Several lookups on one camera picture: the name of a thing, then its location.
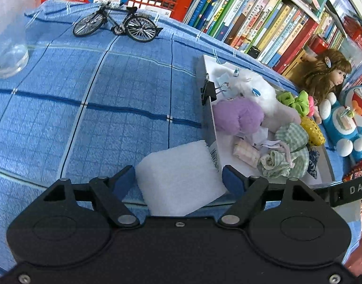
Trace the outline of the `pink scrunchie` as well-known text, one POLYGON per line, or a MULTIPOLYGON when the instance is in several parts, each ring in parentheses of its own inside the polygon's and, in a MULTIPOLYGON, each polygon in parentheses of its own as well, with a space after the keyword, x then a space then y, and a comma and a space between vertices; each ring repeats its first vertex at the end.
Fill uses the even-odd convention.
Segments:
POLYGON ((312 117, 315 112, 314 99, 312 96, 309 96, 308 100, 309 100, 309 113, 307 116, 312 117))

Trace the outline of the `pink plaid tissue pack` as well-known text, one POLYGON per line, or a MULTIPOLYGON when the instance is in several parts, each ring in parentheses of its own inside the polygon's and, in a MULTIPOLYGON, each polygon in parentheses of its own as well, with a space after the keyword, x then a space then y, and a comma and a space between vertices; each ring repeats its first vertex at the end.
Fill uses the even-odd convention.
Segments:
POLYGON ((236 138, 233 143, 233 156, 256 168, 260 160, 260 152, 242 138, 236 138))

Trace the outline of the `row of upright books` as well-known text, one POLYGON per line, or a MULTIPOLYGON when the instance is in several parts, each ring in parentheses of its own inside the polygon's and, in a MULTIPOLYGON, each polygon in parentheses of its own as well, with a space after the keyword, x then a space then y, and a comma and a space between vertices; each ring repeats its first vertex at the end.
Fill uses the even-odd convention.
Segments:
POLYGON ((362 21, 348 0, 194 0, 184 23, 286 74, 319 35, 341 50, 362 82, 362 21))

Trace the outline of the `gold sequin pouch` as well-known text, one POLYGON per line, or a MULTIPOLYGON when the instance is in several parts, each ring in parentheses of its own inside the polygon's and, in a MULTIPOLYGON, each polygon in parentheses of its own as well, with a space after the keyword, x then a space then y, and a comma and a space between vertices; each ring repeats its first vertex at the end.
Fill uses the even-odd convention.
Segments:
POLYGON ((312 146, 322 146, 325 144, 326 139, 318 126, 318 124, 307 116, 301 117, 300 126, 307 132, 309 136, 309 144, 312 146))

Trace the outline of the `white fluffy plush toy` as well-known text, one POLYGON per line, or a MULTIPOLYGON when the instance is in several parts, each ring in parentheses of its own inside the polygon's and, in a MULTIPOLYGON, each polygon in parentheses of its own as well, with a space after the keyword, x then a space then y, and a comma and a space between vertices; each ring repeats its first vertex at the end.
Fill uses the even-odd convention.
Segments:
POLYGON ((276 91, 257 72, 239 69, 229 76, 228 86, 234 96, 248 98, 260 105, 265 115, 275 114, 278 103, 276 91))

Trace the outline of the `pale pink knit sock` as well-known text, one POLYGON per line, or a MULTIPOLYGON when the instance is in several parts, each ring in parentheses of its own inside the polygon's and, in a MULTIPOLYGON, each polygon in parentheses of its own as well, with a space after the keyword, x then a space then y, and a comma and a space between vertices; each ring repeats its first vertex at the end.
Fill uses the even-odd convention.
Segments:
POLYGON ((276 133, 279 128, 290 123, 300 125, 300 115, 294 108, 278 103, 277 109, 272 115, 265 115, 261 126, 272 133, 276 133))

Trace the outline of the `clear glass cup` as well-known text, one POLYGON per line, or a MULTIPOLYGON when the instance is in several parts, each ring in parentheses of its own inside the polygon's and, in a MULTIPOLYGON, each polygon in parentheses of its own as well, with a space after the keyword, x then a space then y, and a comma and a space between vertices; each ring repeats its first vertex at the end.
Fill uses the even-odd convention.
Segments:
POLYGON ((16 75, 28 60, 24 13, 0 10, 0 78, 16 75))

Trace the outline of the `black binder clip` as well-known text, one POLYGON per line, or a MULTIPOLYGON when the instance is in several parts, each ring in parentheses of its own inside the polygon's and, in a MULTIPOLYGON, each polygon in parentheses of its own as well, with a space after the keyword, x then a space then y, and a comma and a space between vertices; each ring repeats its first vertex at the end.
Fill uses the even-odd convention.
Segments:
POLYGON ((200 88, 201 104, 204 106, 208 100, 216 101, 217 95, 226 92, 228 88, 228 82, 224 82, 216 87, 215 83, 210 80, 209 75, 207 74, 203 81, 203 86, 200 88))

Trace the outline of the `red soda can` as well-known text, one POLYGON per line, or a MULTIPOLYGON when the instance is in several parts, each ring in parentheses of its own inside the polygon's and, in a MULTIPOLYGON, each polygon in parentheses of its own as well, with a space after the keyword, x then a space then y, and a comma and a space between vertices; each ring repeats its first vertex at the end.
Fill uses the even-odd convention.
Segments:
POLYGON ((319 35, 314 35, 309 41, 309 48, 315 54, 321 54, 329 48, 329 44, 319 35))

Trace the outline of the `miniature black bicycle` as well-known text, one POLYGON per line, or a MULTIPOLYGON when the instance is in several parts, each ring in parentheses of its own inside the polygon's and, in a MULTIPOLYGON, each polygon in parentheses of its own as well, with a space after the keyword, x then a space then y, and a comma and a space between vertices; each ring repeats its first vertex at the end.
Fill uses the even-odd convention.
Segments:
POLYGON ((111 24, 110 30, 116 36, 127 35, 140 43, 151 42, 160 35, 164 28, 157 26, 149 15, 138 12, 136 6, 125 6, 126 15, 121 22, 117 22, 110 13, 113 10, 120 10, 123 6, 124 3, 117 7, 113 7, 110 1, 102 3, 97 11, 80 19, 74 25, 73 35, 89 36, 107 23, 111 24))

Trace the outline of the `green checked cloth scrunchie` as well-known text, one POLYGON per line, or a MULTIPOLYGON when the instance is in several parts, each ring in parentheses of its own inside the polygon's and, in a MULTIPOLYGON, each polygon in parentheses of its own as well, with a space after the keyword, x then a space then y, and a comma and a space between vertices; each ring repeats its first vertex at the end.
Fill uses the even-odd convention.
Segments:
POLYGON ((281 126, 269 151, 260 157, 258 169, 267 178, 302 178, 309 166, 307 132, 296 123, 281 126))

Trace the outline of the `purple plush toy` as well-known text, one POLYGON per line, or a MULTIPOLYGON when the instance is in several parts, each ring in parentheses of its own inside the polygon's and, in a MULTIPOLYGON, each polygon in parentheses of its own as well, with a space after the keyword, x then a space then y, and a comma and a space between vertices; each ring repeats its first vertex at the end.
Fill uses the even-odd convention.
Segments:
POLYGON ((257 132, 264 120, 259 104, 248 98, 225 99, 212 106, 215 128, 227 135, 257 132))

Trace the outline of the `navy floral drawstring pouch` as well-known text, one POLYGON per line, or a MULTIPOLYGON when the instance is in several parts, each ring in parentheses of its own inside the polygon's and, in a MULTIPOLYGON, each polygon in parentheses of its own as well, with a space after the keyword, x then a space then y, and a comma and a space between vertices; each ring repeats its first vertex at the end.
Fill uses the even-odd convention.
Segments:
POLYGON ((307 173, 311 175, 315 180, 318 177, 318 160, 320 157, 319 151, 315 147, 308 147, 309 151, 309 165, 307 173))

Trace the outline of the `white foam block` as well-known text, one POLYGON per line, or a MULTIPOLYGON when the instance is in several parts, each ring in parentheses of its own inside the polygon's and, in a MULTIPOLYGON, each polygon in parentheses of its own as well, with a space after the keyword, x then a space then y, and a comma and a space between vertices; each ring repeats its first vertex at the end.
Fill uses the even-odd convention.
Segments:
POLYGON ((204 140, 151 153, 135 174, 153 216, 183 217, 227 192, 204 140))

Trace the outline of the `white paper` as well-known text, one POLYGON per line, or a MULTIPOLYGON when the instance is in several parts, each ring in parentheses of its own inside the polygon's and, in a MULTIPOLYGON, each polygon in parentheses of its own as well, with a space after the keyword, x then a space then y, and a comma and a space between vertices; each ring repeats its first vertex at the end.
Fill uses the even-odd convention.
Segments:
POLYGON ((268 138, 268 129, 263 127, 260 127, 257 132, 253 134, 245 135, 244 140, 257 149, 262 147, 278 148, 281 146, 279 140, 271 140, 268 138))

